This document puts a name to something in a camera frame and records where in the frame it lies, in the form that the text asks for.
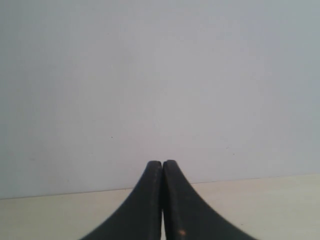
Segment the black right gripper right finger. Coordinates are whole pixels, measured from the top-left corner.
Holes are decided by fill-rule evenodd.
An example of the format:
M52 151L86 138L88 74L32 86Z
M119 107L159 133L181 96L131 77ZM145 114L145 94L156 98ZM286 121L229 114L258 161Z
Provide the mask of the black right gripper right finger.
M191 186L176 161L165 161L162 175L167 240L254 239L213 210Z

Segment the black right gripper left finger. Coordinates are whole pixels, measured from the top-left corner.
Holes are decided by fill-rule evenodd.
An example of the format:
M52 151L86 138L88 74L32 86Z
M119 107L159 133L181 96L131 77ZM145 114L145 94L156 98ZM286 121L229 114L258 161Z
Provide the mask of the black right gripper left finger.
M162 230L162 163L149 161L120 207L84 240L159 240Z

